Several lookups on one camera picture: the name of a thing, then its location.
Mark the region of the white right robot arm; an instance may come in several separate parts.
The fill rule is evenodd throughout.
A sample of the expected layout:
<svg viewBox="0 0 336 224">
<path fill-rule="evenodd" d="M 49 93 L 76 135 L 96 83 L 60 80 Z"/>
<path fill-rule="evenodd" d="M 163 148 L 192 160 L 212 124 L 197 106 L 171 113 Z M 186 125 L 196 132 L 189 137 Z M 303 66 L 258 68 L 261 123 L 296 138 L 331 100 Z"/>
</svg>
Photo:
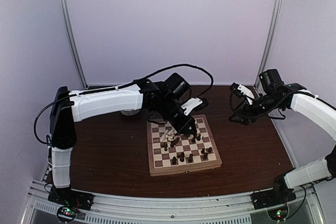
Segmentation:
<svg viewBox="0 0 336 224">
<path fill-rule="evenodd" d="M 327 132 L 335 139 L 335 107 L 312 94 L 298 83 L 285 84 L 277 69 L 269 69 L 259 74 L 264 93 L 255 97 L 242 84 L 232 83 L 230 96 L 241 98 L 237 106 L 230 106 L 229 121 L 248 125 L 273 110 L 283 112 L 293 110 Z M 276 187 L 269 192 L 272 203 L 279 204 L 289 196 L 289 190 L 309 183 L 335 178 L 335 150 L 327 156 L 296 168 L 275 179 Z"/>
</svg>

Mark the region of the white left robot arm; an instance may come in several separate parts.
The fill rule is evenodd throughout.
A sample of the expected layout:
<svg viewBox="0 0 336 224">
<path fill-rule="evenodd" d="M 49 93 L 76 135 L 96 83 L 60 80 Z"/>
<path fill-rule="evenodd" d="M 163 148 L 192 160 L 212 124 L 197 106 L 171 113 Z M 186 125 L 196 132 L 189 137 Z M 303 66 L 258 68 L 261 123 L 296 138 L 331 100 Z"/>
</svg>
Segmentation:
<svg viewBox="0 0 336 224">
<path fill-rule="evenodd" d="M 121 86 L 87 91 L 59 88 L 50 113 L 50 157 L 56 198 L 64 205 L 71 205 L 76 199 L 75 192 L 69 189 L 71 152 L 77 141 L 76 122 L 112 112 L 146 109 L 158 113 L 178 133 L 195 134 L 191 112 L 203 101 L 190 98 L 180 104 L 179 99 L 189 88 L 190 85 L 177 73 L 160 82 L 144 78 Z"/>
</svg>

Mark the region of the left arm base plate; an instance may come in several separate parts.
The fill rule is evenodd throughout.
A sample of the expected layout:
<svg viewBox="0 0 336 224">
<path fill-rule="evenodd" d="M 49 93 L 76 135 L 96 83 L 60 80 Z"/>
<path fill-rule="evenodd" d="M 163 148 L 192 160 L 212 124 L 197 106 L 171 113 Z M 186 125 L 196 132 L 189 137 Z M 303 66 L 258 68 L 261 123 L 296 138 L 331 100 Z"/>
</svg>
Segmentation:
<svg viewBox="0 0 336 224">
<path fill-rule="evenodd" d="M 71 190 L 69 193 L 51 192 L 48 200 L 60 205 L 70 206 L 80 210 L 90 210 L 93 203 L 94 195 Z"/>
</svg>

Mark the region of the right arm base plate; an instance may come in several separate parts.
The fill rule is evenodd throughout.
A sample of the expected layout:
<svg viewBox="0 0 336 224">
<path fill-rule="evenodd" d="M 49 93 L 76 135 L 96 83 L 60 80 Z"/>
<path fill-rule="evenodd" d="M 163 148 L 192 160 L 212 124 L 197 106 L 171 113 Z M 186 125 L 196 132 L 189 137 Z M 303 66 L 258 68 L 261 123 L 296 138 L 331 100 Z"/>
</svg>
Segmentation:
<svg viewBox="0 0 336 224">
<path fill-rule="evenodd" d="M 279 193 L 276 192 L 274 189 L 258 191 L 252 193 L 250 197 L 255 210 L 285 204 L 297 198 L 293 190 L 285 193 Z"/>
</svg>

